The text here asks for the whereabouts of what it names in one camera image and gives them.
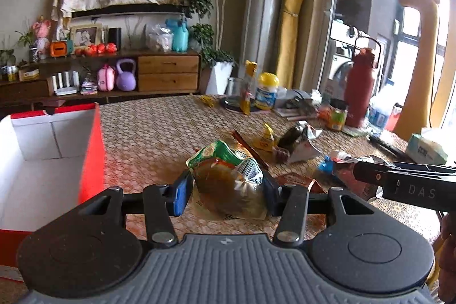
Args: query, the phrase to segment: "plastic bag of items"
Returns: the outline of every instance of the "plastic bag of items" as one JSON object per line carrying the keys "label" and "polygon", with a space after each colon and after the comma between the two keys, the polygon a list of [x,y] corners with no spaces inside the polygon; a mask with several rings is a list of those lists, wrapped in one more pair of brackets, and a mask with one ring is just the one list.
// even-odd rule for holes
{"label": "plastic bag of items", "polygon": [[380,198],[382,187],[370,185],[355,179],[353,168],[358,161],[393,166],[388,161],[374,155],[354,158],[352,155],[343,151],[332,151],[330,156],[326,156],[325,160],[318,166],[318,169],[336,177],[356,196],[361,197],[365,201],[370,201],[370,199],[375,197]]}
{"label": "plastic bag of items", "polygon": [[169,52],[172,48],[173,33],[171,29],[161,25],[145,26],[145,44],[153,52]]}
{"label": "plastic bag of items", "polygon": [[217,141],[186,163],[195,178],[193,201],[198,217],[265,219],[263,172],[255,159],[242,159],[225,142]]}

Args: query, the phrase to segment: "crumpled wrapper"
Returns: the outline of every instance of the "crumpled wrapper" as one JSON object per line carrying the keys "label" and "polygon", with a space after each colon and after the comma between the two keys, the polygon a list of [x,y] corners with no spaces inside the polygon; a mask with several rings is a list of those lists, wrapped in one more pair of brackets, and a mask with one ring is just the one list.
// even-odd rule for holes
{"label": "crumpled wrapper", "polygon": [[305,121],[299,122],[299,124],[305,126],[302,136],[303,139],[296,145],[288,160],[288,164],[297,163],[299,161],[307,161],[322,155],[322,152],[317,149],[311,141],[317,139],[320,134],[323,133],[323,130],[315,129]]}
{"label": "crumpled wrapper", "polygon": [[346,185],[350,191],[352,191],[356,196],[362,198],[364,201],[370,201],[372,198],[380,198],[382,195],[382,187],[356,180],[353,175],[353,168],[358,161],[393,165],[392,163],[374,155],[354,158],[352,155],[343,151],[332,151],[330,156],[319,165],[318,169],[335,176],[344,185]]}

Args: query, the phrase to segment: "yellow snack packet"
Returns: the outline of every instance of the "yellow snack packet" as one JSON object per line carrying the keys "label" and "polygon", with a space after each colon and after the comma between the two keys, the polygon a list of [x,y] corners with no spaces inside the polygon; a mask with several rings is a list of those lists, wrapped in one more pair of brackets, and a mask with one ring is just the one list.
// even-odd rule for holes
{"label": "yellow snack packet", "polygon": [[272,152],[272,148],[277,144],[274,138],[274,131],[272,128],[264,123],[264,131],[261,136],[254,139],[254,147],[264,151]]}
{"label": "yellow snack packet", "polygon": [[214,107],[214,99],[209,95],[202,95],[200,99],[206,106]]}
{"label": "yellow snack packet", "polygon": [[239,105],[245,115],[250,115],[250,91],[252,90],[252,83],[255,80],[256,69],[256,62],[245,61],[245,84],[241,92],[241,102]]}

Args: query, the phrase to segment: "red apple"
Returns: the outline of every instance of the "red apple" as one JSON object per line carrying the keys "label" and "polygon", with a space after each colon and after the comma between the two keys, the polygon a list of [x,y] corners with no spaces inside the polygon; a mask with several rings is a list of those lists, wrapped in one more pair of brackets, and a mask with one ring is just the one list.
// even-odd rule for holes
{"label": "red apple", "polygon": [[91,44],[88,47],[90,50],[92,50],[92,53],[97,53],[97,46],[95,44]]}
{"label": "red apple", "polygon": [[106,52],[108,53],[114,53],[117,52],[117,47],[114,43],[108,43],[106,44]]}
{"label": "red apple", "polygon": [[84,55],[84,56],[90,57],[92,54],[93,54],[92,48],[85,48],[85,49],[83,50],[83,55]]}
{"label": "red apple", "polygon": [[99,45],[97,45],[98,53],[104,53],[105,50],[106,50],[106,46],[103,43],[100,43]]}

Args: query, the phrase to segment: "red thermos bottle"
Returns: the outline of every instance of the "red thermos bottle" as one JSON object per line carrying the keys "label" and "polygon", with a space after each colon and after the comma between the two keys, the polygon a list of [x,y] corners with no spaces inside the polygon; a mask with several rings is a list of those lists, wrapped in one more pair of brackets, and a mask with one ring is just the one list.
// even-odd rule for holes
{"label": "red thermos bottle", "polygon": [[[369,39],[374,40],[380,46],[379,55],[381,55],[381,45],[375,39]],[[355,128],[363,126],[364,117],[372,97],[377,66],[378,63],[375,62],[375,56],[371,48],[362,48],[359,54],[353,57],[353,68],[348,73],[344,95],[344,100],[348,104],[345,125]]]}

